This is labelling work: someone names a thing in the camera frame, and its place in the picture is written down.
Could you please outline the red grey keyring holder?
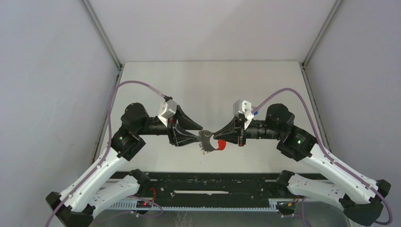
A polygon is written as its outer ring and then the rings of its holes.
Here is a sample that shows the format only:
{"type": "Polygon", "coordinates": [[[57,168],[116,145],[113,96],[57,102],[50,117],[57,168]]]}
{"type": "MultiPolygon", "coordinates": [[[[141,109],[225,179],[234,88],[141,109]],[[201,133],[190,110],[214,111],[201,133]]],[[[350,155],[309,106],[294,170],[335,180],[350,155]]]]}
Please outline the red grey keyring holder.
{"type": "Polygon", "coordinates": [[[213,144],[214,133],[209,130],[199,131],[198,136],[200,140],[199,147],[204,155],[213,151],[223,151],[227,146],[227,142],[224,140],[217,140],[217,143],[213,144]]]}

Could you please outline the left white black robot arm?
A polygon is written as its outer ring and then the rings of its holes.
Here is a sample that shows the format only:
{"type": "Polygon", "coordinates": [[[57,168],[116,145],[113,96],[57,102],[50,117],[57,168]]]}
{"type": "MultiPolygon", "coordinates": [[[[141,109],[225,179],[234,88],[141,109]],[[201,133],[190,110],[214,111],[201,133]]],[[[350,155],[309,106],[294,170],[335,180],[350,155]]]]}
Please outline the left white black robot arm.
{"type": "Polygon", "coordinates": [[[91,167],[70,187],[62,192],[51,192],[46,197],[53,215],[64,226],[88,227],[99,213],[121,199],[148,194],[150,178],[139,169],[101,189],[145,146],[142,135],[166,135],[170,144],[181,147],[198,142],[199,137],[191,131],[203,129],[173,100],[162,103],[156,117],[150,117],[141,103],[132,103],[125,108],[121,121],[121,127],[91,167]]]}

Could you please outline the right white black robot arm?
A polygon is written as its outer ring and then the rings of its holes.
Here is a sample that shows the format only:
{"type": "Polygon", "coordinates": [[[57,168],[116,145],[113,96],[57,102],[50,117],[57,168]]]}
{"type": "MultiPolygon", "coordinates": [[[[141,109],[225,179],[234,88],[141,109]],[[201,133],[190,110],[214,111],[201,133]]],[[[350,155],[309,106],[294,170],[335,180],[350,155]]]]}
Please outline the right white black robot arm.
{"type": "Polygon", "coordinates": [[[329,180],[322,183],[284,170],[275,184],[279,197],[291,194],[309,197],[338,208],[360,225],[368,227],[377,223],[391,184],[365,177],[337,159],[318,144],[315,136],[295,126],[294,119],[294,114],[283,104],[270,105],[264,120],[252,120],[250,112],[243,107],[213,138],[241,147],[248,139],[277,140],[281,154],[313,168],[329,180]]]}

